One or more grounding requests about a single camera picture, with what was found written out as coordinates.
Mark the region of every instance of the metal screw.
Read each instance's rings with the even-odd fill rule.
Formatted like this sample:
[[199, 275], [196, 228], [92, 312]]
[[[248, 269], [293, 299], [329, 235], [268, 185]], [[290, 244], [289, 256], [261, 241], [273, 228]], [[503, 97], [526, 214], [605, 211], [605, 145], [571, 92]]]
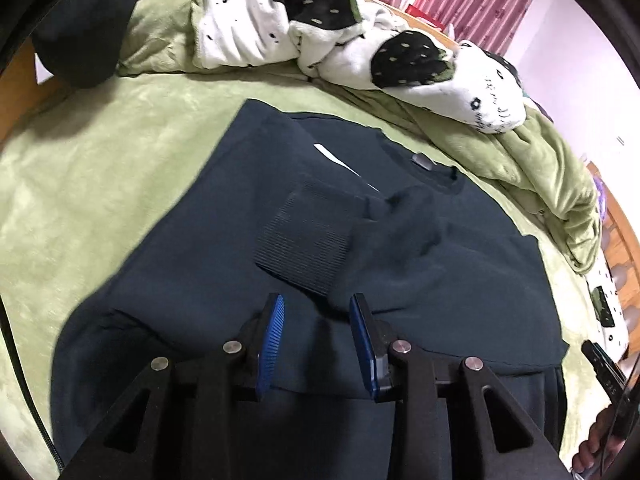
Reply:
[[159, 372], [160, 370], [164, 370], [169, 365], [169, 359], [166, 357], [156, 357], [153, 361], [151, 361], [151, 369]]
[[391, 348], [399, 354], [406, 354], [409, 350], [411, 350], [411, 343], [405, 341], [404, 339], [398, 339], [391, 343]]
[[222, 345], [222, 349], [228, 354], [237, 354], [242, 350], [242, 343], [239, 341], [227, 341]]
[[467, 357], [465, 359], [465, 366], [470, 370], [477, 372], [478, 370], [482, 370], [484, 363], [479, 357]]

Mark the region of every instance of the green blanket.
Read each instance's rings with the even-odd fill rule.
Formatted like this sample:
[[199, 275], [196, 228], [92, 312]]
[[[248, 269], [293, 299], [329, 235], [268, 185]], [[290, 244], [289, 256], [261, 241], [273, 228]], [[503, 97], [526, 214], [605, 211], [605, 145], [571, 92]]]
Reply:
[[[424, 136], [407, 135], [405, 129], [296, 79], [300, 74], [295, 71], [293, 77], [270, 75], [271, 70], [113, 78], [57, 99], [15, 130], [0, 156], [0, 292], [45, 420], [50, 362], [65, 319], [119, 268], [189, 187], [245, 99], [381, 128], [408, 149], [453, 164]], [[580, 353], [582, 341], [597, 336], [586, 284], [538, 220], [500, 183], [465, 173], [523, 234], [539, 240], [562, 336], [570, 344], [563, 362], [569, 410], [561, 452], [568, 463], [607, 403]], [[56, 477], [1, 344], [0, 429], [36, 480]]]
[[[118, 73], [212, 73], [194, 63], [192, 16], [197, 22], [199, 15], [200, 8], [192, 0], [139, 0], [122, 46]], [[266, 69], [280, 73], [280, 67]], [[216, 73], [228, 70], [225, 67]], [[286, 70], [289, 75], [297, 72], [305, 77], [293, 65]], [[537, 110], [527, 108], [526, 122], [514, 130], [486, 135], [380, 91], [318, 84], [376, 117], [429, 139], [473, 174], [496, 181], [526, 211], [543, 219], [576, 272], [591, 269], [602, 235], [596, 188], [584, 164]]]

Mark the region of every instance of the dark fabric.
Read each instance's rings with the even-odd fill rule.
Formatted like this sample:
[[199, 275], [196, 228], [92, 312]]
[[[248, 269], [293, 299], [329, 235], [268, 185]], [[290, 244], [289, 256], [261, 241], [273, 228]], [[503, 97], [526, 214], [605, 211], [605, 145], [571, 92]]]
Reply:
[[77, 88], [108, 79], [136, 1], [60, 0], [31, 35], [43, 65]]
[[386, 40], [371, 58], [371, 81], [379, 88], [428, 85], [451, 79], [445, 51], [417, 30]]
[[255, 262], [292, 285], [326, 296], [364, 205], [362, 197], [303, 182], [258, 236]]
[[[379, 130], [247, 101], [191, 189], [63, 328], [51, 387], [63, 457], [153, 357], [206, 354], [270, 292], [286, 302], [276, 389], [240, 415], [254, 478], [385, 478], [393, 408], [366, 400], [346, 314], [354, 292], [414, 344], [480, 356], [559, 442], [566, 345], [535, 238], [455, 168], [427, 171], [412, 155]], [[268, 226], [291, 236], [319, 203], [352, 219], [326, 296], [292, 285], [286, 265], [254, 262]], [[317, 218], [342, 232], [340, 215]]]
[[289, 21], [340, 30], [362, 21], [355, 0], [273, 0], [285, 6]]

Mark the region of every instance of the bed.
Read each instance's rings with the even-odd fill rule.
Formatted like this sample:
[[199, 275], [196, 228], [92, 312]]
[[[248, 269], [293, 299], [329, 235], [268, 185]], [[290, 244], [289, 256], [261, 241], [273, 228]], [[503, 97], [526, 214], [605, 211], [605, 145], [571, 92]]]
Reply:
[[[45, 420], [52, 351], [66, 317], [176, 203], [246, 98], [284, 111], [322, 112], [380, 128], [414, 152], [455, 165], [425, 139], [330, 95], [287, 66], [277, 73], [264, 67], [221, 75], [114, 77], [95, 89], [71, 91], [55, 78], [36, 84], [33, 49], [27, 43], [0, 79], [0, 95], [6, 107], [0, 112], [0, 288]], [[187, 124], [184, 117], [190, 118]], [[563, 362], [569, 411], [561, 449], [568, 464], [607, 404], [580, 353], [585, 338], [597, 338], [587, 286], [535, 216], [499, 186], [465, 173], [523, 234], [539, 240], [562, 336], [570, 345]], [[635, 243], [636, 248], [632, 232], [619, 229], [622, 216], [610, 218], [625, 246]], [[635, 269], [634, 255], [630, 252], [628, 261]], [[632, 344], [638, 343], [634, 335]], [[35, 479], [55, 478], [55, 466], [4, 351], [0, 384], [2, 434]]]

